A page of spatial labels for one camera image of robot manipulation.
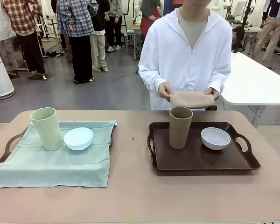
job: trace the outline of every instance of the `red plaid shirt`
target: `red plaid shirt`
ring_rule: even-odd
[[[35,17],[42,15],[39,0],[1,0],[1,6],[11,21],[11,27],[18,34],[36,30]]]

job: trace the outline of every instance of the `bowl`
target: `bowl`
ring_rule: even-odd
[[[201,131],[202,143],[209,149],[222,150],[226,148],[231,138],[229,134],[216,127],[207,127]]]
[[[66,146],[72,150],[86,149],[92,143],[93,132],[86,127],[78,127],[68,131],[63,140]]]

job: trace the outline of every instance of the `neck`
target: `neck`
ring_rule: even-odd
[[[208,8],[190,10],[189,7],[184,4],[180,7],[180,14],[188,22],[202,22],[208,17],[210,11]]]

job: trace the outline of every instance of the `light blue towel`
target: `light blue towel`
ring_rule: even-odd
[[[92,144],[82,151],[73,151],[65,144],[56,151],[46,150],[31,123],[15,150],[0,163],[0,188],[107,187],[115,122],[60,121],[62,136],[77,127],[93,131]]]

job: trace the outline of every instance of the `dark brown tray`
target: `dark brown tray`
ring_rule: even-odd
[[[111,141],[110,141],[110,145],[109,145],[109,149],[111,149],[112,145],[113,145],[113,131],[114,131],[114,128],[116,126],[114,125],[113,129],[112,129],[112,132],[111,132]],[[15,141],[16,139],[18,138],[22,138],[25,134],[25,132],[27,131],[28,127],[21,133],[21,134],[17,134],[16,136],[12,137],[6,144],[5,146],[5,151],[4,151],[4,154],[1,156],[0,158],[0,163],[2,162],[5,162],[5,160],[10,156],[11,154],[11,151],[10,151],[10,146],[11,144],[13,143],[13,141]]]
[[[223,150],[208,149],[201,140],[201,131],[216,127],[226,131],[231,142]],[[242,138],[248,147],[243,152],[236,138]],[[169,123],[149,125],[148,148],[152,165],[157,171],[250,171],[260,169],[252,153],[249,140],[237,133],[227,122],[192,122],[184,149],[173,149],[169,145]]]

